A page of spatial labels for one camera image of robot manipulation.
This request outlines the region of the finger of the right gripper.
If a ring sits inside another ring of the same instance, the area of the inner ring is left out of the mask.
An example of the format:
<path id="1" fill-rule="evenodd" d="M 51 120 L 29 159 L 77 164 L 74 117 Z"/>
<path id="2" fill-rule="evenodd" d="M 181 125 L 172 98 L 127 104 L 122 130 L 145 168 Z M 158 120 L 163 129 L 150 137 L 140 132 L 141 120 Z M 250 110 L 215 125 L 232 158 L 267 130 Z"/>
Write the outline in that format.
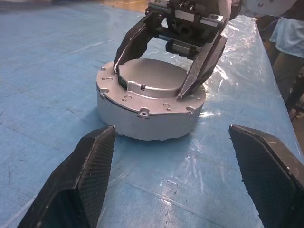
<path id="1" fill-rule="evenodd" d="M 167 13 L 164 11 L 149 11 L 125 34 L 113 63 L 113 71 L 116 74 L 120 65 L 140 58 L 147 50 L 147 45 L 152 38 L 164 40 L 161 32 L 164 30 L 162 22 L 166 16 Z"/>
<path id="2" fill-rule="evenodd" d="M 190 66 L 178 93 L 178 100 L 182 100 L 195 92 L 211 76 L 221 58 L 226 42 L 226 37 L 217 35 L 211 43 L 205 44 Z"/>

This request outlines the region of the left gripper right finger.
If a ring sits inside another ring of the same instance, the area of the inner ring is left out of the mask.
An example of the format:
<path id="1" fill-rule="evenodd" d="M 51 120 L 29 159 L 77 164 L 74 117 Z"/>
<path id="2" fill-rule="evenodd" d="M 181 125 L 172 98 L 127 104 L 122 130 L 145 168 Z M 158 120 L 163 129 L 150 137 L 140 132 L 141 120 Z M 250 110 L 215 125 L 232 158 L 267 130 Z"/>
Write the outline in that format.
<path id="1" fill-rule="evenodd" d="M 304 164 L 271 134 L 241 125 L 228 132 L 264 228 L 304 228 Z"/>

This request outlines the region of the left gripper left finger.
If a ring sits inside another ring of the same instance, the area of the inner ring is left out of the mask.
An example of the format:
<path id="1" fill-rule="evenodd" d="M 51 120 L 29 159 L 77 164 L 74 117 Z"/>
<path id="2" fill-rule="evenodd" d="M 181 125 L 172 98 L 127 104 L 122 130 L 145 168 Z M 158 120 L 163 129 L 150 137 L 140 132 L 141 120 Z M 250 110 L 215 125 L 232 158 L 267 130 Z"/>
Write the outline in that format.
<path id="1" fill-rule="evenodd" d="M 114 152 L 116 129 L 83 136 L 51 173 L 18 228 L 96 228 Z"/>

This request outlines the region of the silver motor lid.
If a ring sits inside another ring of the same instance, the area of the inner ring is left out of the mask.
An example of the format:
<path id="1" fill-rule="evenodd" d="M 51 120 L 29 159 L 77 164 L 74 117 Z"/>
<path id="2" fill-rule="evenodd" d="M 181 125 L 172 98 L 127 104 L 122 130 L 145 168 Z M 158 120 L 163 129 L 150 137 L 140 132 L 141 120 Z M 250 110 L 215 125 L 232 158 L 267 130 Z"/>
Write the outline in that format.
<path id="1" fill-rule="evenodd" d="M 148 118 L 151 115 L 188 114 L 200 111 L 205 102 L 203 88 L 179 100 L 186 70 L 160 60 L 133 59 L 113 71 L 113 63 L 104 65 L 96 77 L 103 99 Z"/>

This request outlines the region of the silver round motor housing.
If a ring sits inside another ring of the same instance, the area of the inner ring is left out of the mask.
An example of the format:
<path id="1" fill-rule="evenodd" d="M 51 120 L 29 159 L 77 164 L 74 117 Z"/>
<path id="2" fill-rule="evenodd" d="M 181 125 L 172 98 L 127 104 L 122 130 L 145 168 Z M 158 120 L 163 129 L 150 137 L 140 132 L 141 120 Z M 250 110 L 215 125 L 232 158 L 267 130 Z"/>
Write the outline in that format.
<path id="1" fill-rule="evenodd" d="M 145 118 L 97 94 L 100 119 L 107 125 L 114 125 L 119 135 L 143 141 L 165 141 L 187 135 L 195 128 L 201 109 L 189 107 L 184 114 L 150 115 Z"/>

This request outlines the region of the light blue cloth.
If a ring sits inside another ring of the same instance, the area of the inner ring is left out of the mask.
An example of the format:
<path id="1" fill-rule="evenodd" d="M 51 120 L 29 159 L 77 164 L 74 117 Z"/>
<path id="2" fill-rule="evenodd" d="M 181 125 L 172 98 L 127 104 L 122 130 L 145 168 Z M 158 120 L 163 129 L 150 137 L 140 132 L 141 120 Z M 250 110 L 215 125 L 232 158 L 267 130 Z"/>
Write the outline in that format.
<path id="1" fill-rule="evenodd" d="M 280 18 L 270 42 L 283 53 L 304 58 L 304 21 Z"/>

